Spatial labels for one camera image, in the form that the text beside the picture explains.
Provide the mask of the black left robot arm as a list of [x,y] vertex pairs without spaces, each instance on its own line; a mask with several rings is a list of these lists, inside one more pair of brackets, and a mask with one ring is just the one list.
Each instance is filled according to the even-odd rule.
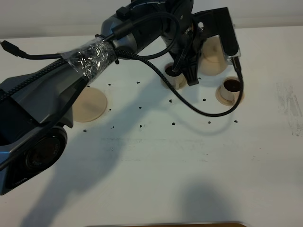
[[29,60],[53,62],[0,85],[0,193],[4,195],[51,167],[67,143],[64,126],[73,126],[72,105],[84,88],[121,51],[138,54],[161,37],[166,48],[146,60],[169,53],[179,72],[197,62],[197,26],[191,0],[133,0],[108,18],[95,39],[61,54],[29,55],[8,41],[2,48]]

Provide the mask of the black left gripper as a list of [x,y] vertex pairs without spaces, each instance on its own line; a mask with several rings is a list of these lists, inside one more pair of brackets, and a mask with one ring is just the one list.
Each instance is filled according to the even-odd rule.
[[198,27],[195,21],[198,14],[192,14],[192,8],[191,0],[133,0],[127,6],[129,18],[148,17],[132,31],[138,51],[158,36],[162,37],[167,47],[153,55],[129,54],[127,58],[147,62],[169,53],[174,60],[172,70],[182,71],[189,86],[198,84],[199,60],[207,36]]

